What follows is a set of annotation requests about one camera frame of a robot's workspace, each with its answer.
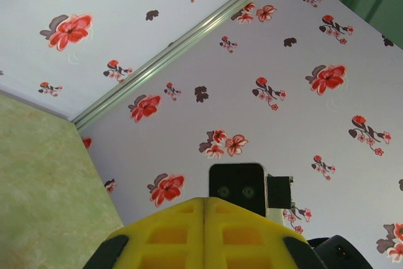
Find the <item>left gripper yellow black left finger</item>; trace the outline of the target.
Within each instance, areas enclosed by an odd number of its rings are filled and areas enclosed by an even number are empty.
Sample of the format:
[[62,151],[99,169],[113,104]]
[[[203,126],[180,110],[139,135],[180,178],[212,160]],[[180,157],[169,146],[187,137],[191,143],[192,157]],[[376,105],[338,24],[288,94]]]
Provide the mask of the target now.
[[84,268],[203,268],[204,214],[192,198],[117,229]]

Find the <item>left gripper yellow black right finger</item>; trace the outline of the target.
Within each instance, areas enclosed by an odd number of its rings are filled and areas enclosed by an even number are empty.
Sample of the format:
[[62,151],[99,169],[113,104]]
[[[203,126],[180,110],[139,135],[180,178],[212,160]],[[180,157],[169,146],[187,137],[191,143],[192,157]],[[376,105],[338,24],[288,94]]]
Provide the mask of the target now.
[[204,211],[205,268],[325,267],[301,234],[279,223],[213,197]]

